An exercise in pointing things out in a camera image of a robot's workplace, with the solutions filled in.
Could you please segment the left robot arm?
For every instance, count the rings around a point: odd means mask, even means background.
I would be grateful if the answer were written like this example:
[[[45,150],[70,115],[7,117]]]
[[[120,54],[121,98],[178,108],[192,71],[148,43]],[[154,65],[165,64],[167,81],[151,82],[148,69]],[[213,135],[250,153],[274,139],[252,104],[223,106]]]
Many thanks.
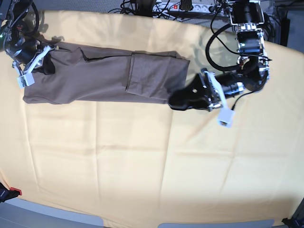
[[[226,98],[242,96],[244,89],[249,94],[261,91],[269,75],[270,58],[265,51],[264,32],[260,28],[264,24],[264,16],[258,0],[220,0],[214,6],[214,12],[228,14],[230,22],[217,31],[207,42],[205,54],[207,61],[213,68],[222,72],[218,76],[219,83]],[[228,28],[235,29],[238,42],[237,64],[234,66],[220,66],[210,55],[210,47],[219,34]]]

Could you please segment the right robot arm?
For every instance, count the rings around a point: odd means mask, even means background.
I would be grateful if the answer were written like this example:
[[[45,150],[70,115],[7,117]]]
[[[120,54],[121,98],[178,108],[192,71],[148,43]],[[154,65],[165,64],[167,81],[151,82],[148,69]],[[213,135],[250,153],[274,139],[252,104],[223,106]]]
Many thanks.
[[[74,101],[168,104],[173,110],[210,110],[204,79],[186,85],[189,60],[176,51],[149,53],[37,38],[24,22],[31,0],[5,0],[0,49],[13,59],[27,104]]]

